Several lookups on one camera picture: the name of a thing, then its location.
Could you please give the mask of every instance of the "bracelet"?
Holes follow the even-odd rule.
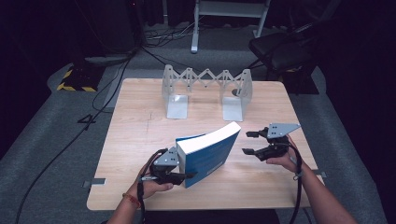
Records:
[[[140,207],[140,202],[136,199],[136,197],[132,196],[131,194],[123,193],[122,198],[128,198],[131,203],[135,203],[137,205],[137,208]]]

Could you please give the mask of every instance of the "black chair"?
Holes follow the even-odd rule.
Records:
[[[304,80],[316,66],[314,52],[320,34],[319,27],[328,21],[314,21],[291,32],[277,32],[254,38],[248,47],[257,56],[257,60],[247,67],[253,69],[266,67],[265,80],[278,80],[286,72],[293,72],[298,79],[297,92],[304,85]]]

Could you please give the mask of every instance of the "book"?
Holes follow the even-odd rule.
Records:
[[[180,172],[195,174],[184,180],[185,188],[198,183],[226,162],[240,130],[233,121],[213,133],[176,139]]]

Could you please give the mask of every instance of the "person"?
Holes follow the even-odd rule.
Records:
[[[293,140],[288,136],[290,143],[296,147]],[[295,158],[295,152],[290,147],[289,152],[282,157],[270,158],[266,163],[273,165],[282,165],[285,169],[296,173],[297,167],[290,159]],[[145,166],[140,170],[139,175],[143,173]],[[355,218],[348,213],[343,205],[335,196],[322,184],[314,172],[303,161],[303,175],[301,176],[303,187],[311,204],[312,211],[317,223],[357,223]],[[134,220],[134,214],[139,207],[137,200],[137,178],[132,186],[126,191],[121,199],[117,209],[107,224],[131,224]],[[154,181],[144,181],[144,195],[146,199],[158,191],[167,191],[173,187],[171,183],[159,185]]]

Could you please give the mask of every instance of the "wooden tabletop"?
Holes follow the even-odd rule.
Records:
[[[139,170],[158,149],[175,145],[181,136],[211,133],[224,121],[219,86],[194,85],[189,95],[187,119],[167,119],[161,96],[162,80],[126,78],[114,110],[95,178],[105,178],[103,186],[92,186],[87,206],[91,210],[114,210],[121,194],[134,182]],[[228,160],[201,182],[185,189],[175,186],[145,200],[147,210],[246,209],[294,207],[297,182],[294,174],[277,165],[268,165],[243,153],[243,147],[267,147],[264,138],[247,138],[246,132],[262,130],[269,123],[299,123],[289,96],[280,82],[254,81],[253,97],[242,130]],[[317,165],[304,136],[304,127],[291,138],[304,161]],[[301,206],[309,206],[303,192]]]

